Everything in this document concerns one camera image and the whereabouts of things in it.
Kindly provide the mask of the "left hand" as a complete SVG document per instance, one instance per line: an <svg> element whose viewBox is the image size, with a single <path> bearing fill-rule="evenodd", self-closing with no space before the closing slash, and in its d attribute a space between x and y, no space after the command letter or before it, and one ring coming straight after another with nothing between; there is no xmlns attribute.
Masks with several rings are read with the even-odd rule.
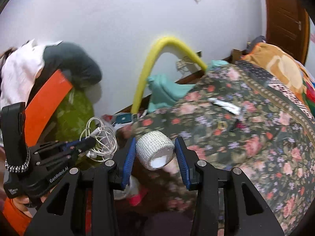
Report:
<svg viewBox="0 0 315 236"><path fill-rule="evenodd" d="M54 188L51 188L45 195L40 197L41 202L45 202L47 197L53 191ZM20 210L22 213L27 215L28 217L32 217L32 214L29 212L29 209L26 207L26 204L29 204L31 201L26 195L21 195L17 198L12 199L14 206Z"/></svg>

